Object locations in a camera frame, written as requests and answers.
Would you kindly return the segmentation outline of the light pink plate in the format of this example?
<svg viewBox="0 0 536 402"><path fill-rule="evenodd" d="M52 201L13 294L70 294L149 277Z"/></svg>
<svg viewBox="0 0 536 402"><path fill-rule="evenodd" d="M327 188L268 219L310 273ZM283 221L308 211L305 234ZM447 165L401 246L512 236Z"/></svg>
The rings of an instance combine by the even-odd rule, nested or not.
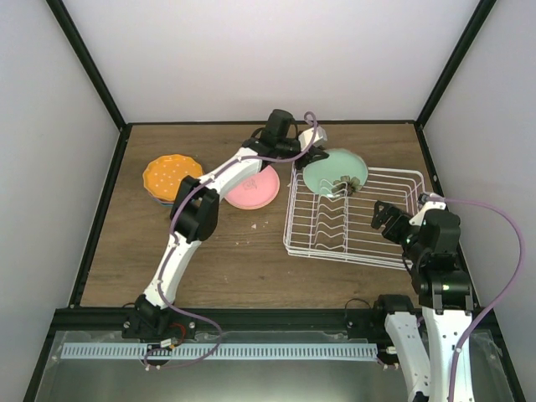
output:
<svg viewBox="0 0 536 402"><path fill-rule="evenodd" d="M276 170L266 167L260 173L242 181L231 190L225 200L232 204L255 205L273 201L280 189L280 179Z"/></svg>

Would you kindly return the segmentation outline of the pale yellow plate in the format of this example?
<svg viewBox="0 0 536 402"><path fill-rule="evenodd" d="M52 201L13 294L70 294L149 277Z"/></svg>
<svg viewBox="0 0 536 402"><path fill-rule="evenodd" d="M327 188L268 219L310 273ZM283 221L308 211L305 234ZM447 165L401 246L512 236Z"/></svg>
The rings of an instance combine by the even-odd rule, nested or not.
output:
<svg viewBox="0 0 536 402"><path fill-rule="evenodd" d="M232 204L231 202L229 202L229 204L231 204L231 205L234 206L235 208L237 208L237 209L242 209L242 210L256 210L256 209L262 209L262 208L264 208L265 206L269 205L270 203L271 203L271 201L264 202L264 203L262 203L262 204L246 205L246 204Z"/></svg>

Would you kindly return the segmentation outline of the orange polka dot plate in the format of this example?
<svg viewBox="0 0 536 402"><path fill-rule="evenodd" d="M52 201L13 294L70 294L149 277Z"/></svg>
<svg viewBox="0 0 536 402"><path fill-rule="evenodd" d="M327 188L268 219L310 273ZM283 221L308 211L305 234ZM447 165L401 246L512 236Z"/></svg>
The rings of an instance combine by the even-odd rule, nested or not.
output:
<svg viewBox="0 0 536 402"><path fill-rule="evenodd" d="M163 155L147 164L142 174L143 187L165 204L174 201L186 176L198 178L204 174L200 163L181 154Z"/></svg>

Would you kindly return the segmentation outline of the dark pink polka dot plate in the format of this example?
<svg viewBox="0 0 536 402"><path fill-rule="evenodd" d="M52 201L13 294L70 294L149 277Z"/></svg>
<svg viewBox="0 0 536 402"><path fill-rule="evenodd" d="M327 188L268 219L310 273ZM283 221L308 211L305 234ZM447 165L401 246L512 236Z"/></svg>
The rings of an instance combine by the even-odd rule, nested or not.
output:
<svg viewBox="0 0 536 402"><path fill-rule="evenodd" d="M172 204L173 204L173 201L162 200L162 199L154 198L154 197L152 197L152 199L153 199L154 201L156 201L157 203L160 202L160 203L172 203Z"/></svg>

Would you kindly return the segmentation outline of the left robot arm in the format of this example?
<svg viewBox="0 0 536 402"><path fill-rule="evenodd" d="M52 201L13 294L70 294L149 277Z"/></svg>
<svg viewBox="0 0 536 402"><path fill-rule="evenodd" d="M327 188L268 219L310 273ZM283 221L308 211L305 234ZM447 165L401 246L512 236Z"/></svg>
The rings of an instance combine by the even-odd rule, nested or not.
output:
<svg viewBox="0 0 536 402"><path fill-rule="evenodd" d="M214 233L221 199L228 193L272 163L295 162L305 168L329 159L322 148L327 134L315 114L306 112L304 121L310 128L297 129L296 135L289 137L289 130L297 128L294 116L274 109L265 125L256 129L228 161L200 178L188 175L182 180L171 210L162 259L150 284L134 304L142 329L149 336L164 337L170 331L175 312L219 328L208 318L174 307L179 282L198 247Z"/></svg>

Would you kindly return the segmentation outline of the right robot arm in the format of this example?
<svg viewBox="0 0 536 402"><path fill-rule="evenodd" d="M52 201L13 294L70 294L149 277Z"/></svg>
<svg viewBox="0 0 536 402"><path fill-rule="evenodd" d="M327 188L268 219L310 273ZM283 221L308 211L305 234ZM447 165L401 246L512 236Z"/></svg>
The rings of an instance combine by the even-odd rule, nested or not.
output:
<svg viewBox="0 0 536 402"><path fill-rule="evenodd" d="M371 226L401 247L421 312L407 296L381 295L373 330L390 338L410 401L473 401L464 336L472 324L473 290L456 263L461 221L440 201L421 202L416 215L383 201L374 205Z"/></svg>

